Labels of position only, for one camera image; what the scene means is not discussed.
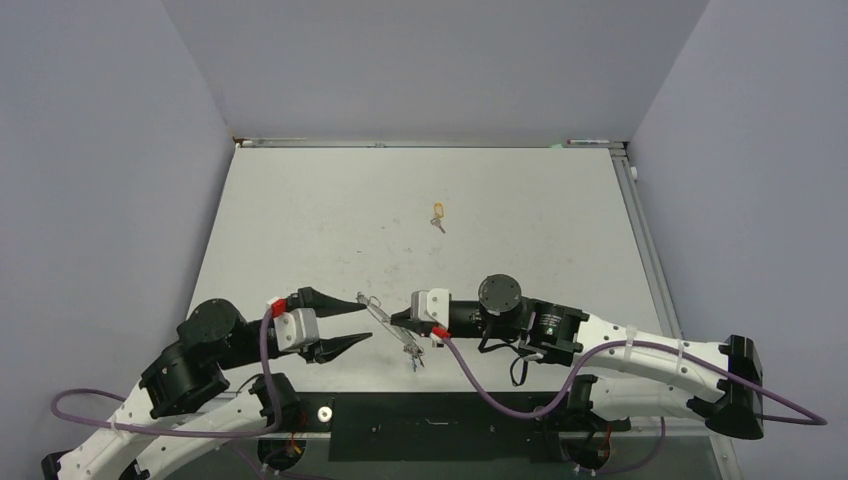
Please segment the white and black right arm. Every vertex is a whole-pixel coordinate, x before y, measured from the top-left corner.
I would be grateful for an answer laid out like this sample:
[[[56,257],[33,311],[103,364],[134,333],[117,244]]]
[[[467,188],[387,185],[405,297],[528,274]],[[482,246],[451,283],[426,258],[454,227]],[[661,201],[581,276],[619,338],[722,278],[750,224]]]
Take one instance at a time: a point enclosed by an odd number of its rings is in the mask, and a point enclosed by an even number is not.
[[[583,310],[523,294],[506,274],[486,277],[475,300],[445,288],[412,293],[390,324],[435,342],[502,340],[528,363],[561,365],[572,381],[560,400],[579,428],[631,417],[701,420],[743,440],[764,435],[762,366],[754,342],[690,342],[622,326]]]

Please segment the large metal keyring organizer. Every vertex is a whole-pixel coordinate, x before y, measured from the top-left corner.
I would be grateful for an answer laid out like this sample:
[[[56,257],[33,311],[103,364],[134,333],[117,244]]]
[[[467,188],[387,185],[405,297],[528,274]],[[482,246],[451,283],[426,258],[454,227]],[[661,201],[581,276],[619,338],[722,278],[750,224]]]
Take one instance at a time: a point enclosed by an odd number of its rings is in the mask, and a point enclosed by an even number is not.
[[[424,351],[418,345],[415,338],[408,331],[392,326],[390,324],[390,315],[382,309],[380,301],[374,297],[365,295],[362,292],[358,292],[356,295],[356,300],[358,303],[364,305],[366,310],[387,330],[389,331],[396,339],[398,339],[403,348],[403,352],[410,358],[419,357],[421,362],[423,363],[423,368],[425,367],[423,362]]]

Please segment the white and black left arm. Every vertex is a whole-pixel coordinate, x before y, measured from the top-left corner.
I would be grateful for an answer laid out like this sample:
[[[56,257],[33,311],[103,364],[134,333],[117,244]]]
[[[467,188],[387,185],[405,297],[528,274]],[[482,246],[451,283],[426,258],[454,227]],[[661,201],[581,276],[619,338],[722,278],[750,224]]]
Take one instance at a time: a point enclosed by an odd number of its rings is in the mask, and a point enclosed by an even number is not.
[[[199,303],[176,329],[177,339],[141,373],[107,420],[60,410],[54,416],[94,427],[80,446],[46,455],[47,479],[152,479],[230,440],[299,426],[302,403],[290,380],[270,368],[296,354],[325,364],[370,338],[370,333],[323,339],[321,318],[364,310],[364,305],[304,287],[273,298],[259,320],[248,321],[230,301]]]

